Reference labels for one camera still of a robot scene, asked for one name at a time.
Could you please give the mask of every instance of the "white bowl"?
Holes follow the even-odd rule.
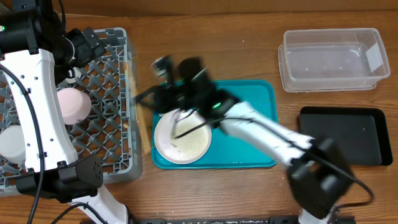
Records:
[[[210,147],[211,128],[209,125],[204,126],[192,133],[179,139],[172,139],[171,132],[175,121],[177,110],[173,110],[164,114],[155,128],[155,146],[165,159],[175,164],[189,164],[200,159],[205,155]],[[180,118],[186,117],[191,111],[181,112]],[[205,120],[194,112],[188,118],[177,123],[175,135],[179,135],[188,131]]]

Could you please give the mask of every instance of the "wire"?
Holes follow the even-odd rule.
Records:
[[[342,169],[340,169],[339,167],[335,166],[335,165],[332,164],[331,162],[329,162],[329,161],[327,161],[327,160],[324,160],[324,159],[322,159],[321,157],[315,155],[314,153],[311,153],[310,151],[308,151],[308,150],[306,150],[306,149],[300,147],[300,146],[297,145],[295,142],[293,142],[293,141],[287,139],[283,134],[281,134],[280,132],[278,132],[278,131],[272,129],[272,128],[269,127],[268,125],[266,125],[266,124],[264,124],[264,123],[262,123],[262,122],[260,122],[260,121],[256,121],[255,119],[252,119],[252,118],[231,118],[231,117],[229,117],[229,118],[219,118],[219,119],[209,120],[209,121],[206,121],[206,122],[204,122],[204,123],[202,123],[202,124],[199,124],[198,126],[192,128],[192,129],[189,129],[188,131],[186,131],[186,132],[184,132],[184,133],[182,133],[182,134],[180,134],[180,135],[178,135],[178,136],[175,136],[174,138],[175,138],[175,139],[178,139],[178,138],[184,137],[184,136],[186,136],[186,135],[192,133],[193,131],[196,131],[197,129],[202,128],[202,127],[204,127],[204,126],[206,126],[206,125],[208,125],[208,124],[218,123],[218,122],[221,122],[221,121],[226,120],[226,119],[234,119],[234,120],[240,120],[240,121],[248,121],[248,122],[250,122],[250,123],[256,123],[256,124],[262,126],[262,127],[265,128],[266,130],[270,131],[272,134],[274,134],[275,136],[277,136],[278,138],[280,138],[280,139],[282,139],[283,141],[289,143],[291,146],[297,148],[297,149],[300,150],[300,151],[306,152],[307,155],[308,155],[311,159],[313,159],[314,161],[317,161],[317,162],[319,162],[319,163],[321,163],[321,164],[324,164],[324,165],[328,166],[329,168],[331,168],[331,169],[333,169],[333,170],[339,172],[341,175],[345,176],[346,178],[348,178],[348,179],[351,180],[352,182],[357,183],[359,186],[361,186],[361,187],[369,194],[369,200],[367,200],[367,201],[365,201],[365,202],[345,203],[345,204],[342,204],[342,205],[337,205],[337,206],[335,206],[334,208],[332,208],[333,212],[336,212],[336,211],[338,211],[338,210],[341,209],[341,208],[359,207],[359,206],[368,205],[368,204],[370,204],[371,202],[373,202],[373,200],[374,200],[374,194],[373,194],[372,190],[371,190],[365,183],[363,183],[362,181],[358,180],[357,178],[355,178],[355,177],[352,176],[351,174],[348,174],[347,172],[343,171]]]
[[[180,112],[181,112],[181,110],[180,109],[178,109],[174,114],[173,114],[173,117],[177,114],[177,117],[174,119],[174,123],[173,123],[173,127],[172,127],[172,136],[174,136],[175,135],[175,129],[177,128],[177,123],[178,122],[180,122],[180,121],[182,121],[182,120],[184,120],[185,118],[188,118],[188,117],[190,117],[194,112],[196,112],[196,110],[197,109],[194,109],[194,110],[191,110],[191,112],[188,114],[188,115],[186,115],[185,117],[183,117],[183,118],[181,118],[180,119]]]
[[[62,0],[58,0],[58,2],[60,4],[62,13],[61,32],[64,32],[67,29],[67,17],[65,15],[65,9],[63,8]]]
[[[91,211],[95,217],[103,224],[107,224],[108,222],[105,221],[99,214],[98,212],[91,206],[88,205],[88,203],[83,203],[83,202],[79,202],[76,203],[74,205],[72,205],[71,207],[67,208],[65,211],[63,211],[51,224],[55,224],[57,223],[59,220],[61,220],[62,217],[64,217],[68,212],[70,212],[71,210],[73,210],[74,208],[83,206],[84,209],[88,208],[89,211]]]
[[[36,112],[33,107],[32,101],[30,100],[30,97],[29,97],[29,92],[26,91],[26,89],[23,86],[23,84],[21,83],[21,81],[19,81],[19,79],[10,70],[8,70],[5,66],[0,64],[0,69],[3,70],[15,82],[15,84],[17,84],[17,86],[21,89],[22,93],[24,94],[27,106],[30,111],[30,115],[32,116],[33,125],[34,125],[35,133],[36,133],[37,147],[39,148],[40,177],[39,177],[39,183],[37,184],[37,191],[36,191],[35,199],[33,200],[32,209],[30,211],[30,215],[29,215],[29,219],[28,219],[28,223],[30,224],[30,223],[32,223],[33,217],[35,215],[35,211],[37,208],[37,204],[39,202],[40,192],[42,191],[43,180],[44,180],[45,164],[44,164],[44,150],[43,150],[43,144],[42,144],[42,137],[40,135],[39,122],[37,122]]]

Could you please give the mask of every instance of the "dish rack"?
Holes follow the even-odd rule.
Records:
[[[65,125],[79,158],[97,154],[102,161],[104,183],[135,180],[142,174],[141,137],[136,116],[136,54],[122,28],[96,30],[106,46],[102,57],[78,68],[71,83],[65,80],[57,90],[72,87],[91,99],[91,112],[80,123]],[[19,125],[11,89],[0,74],[0,133]],[[18,195],[15,177],[25,174],[23,164],[13,164],[0,155],[0,197]]]

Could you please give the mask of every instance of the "blue tray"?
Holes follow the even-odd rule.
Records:
[[[263,80],[222,80],[215,83],[224,90],[248,101],[256,110],[273,121],[278,121],[274,89]],[[250,144],[227,136],[219,129],[211,130],[211,144],[206,154],[191,164],[174,164],[164,159],[155,147],[154,133],[160,116],[153,115],[152,160],[162,169],[211,169],[272,167],[276,161]]]

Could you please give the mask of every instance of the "plastic container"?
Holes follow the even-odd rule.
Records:
[[[391,73],[373,28],[287,31],[278,54],[287,92],[371,90]]]

